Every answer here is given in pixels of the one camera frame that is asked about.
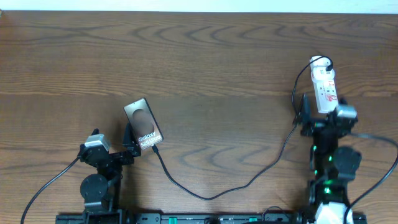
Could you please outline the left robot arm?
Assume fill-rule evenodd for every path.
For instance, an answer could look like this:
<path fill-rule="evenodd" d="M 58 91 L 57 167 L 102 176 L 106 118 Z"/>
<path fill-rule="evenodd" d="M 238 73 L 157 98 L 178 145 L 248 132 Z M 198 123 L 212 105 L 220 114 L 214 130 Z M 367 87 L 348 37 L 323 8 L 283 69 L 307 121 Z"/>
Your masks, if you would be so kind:
<path fill-rule="evenodd" d="M 80 145 L 78 158 L 97 171 L 80 185 L 84 198 L 84 223 L 134 223 L 131 213 L 119 207 L 123 167 L 134 163 L 141 150 L 134 140 L 132 126 L 126 125 L 123 137 L 124 151 L 110 153 L 110 143 L 98 129 Z"/>

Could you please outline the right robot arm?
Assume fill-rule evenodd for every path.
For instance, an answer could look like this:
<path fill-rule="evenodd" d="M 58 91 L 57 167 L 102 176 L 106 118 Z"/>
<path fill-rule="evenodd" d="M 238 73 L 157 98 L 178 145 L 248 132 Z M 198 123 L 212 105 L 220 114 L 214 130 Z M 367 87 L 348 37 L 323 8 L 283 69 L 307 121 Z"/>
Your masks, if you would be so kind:
<path fill-rule="evenodd" d="M 296 124 L 300 134 L 313 138 L 310 170 L 314 179 L 307 185 L 307 207 L 294 213 L 291 223 L 357 223 L 349 207 L 348 183 L 356 177 L 362 156 L 339 140 L 351 133 L 358 122 L 357 111 L 345 101 L 323 119 L 311 116 L 307 95 L 302 96 Z"/>

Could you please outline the Galaxy S25 Ultra smartphone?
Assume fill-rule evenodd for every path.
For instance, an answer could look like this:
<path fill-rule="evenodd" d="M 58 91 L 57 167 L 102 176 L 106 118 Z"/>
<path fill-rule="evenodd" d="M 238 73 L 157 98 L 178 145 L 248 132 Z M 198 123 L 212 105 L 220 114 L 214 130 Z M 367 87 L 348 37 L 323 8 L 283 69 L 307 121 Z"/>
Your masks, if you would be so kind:
<path fill-rule="evenodd" d="M 134 139 L 140 149 L 147 149 L 164 140 L 152 110 L 145 98 L 124 107 L 124 112 L 132 127 Z"/>

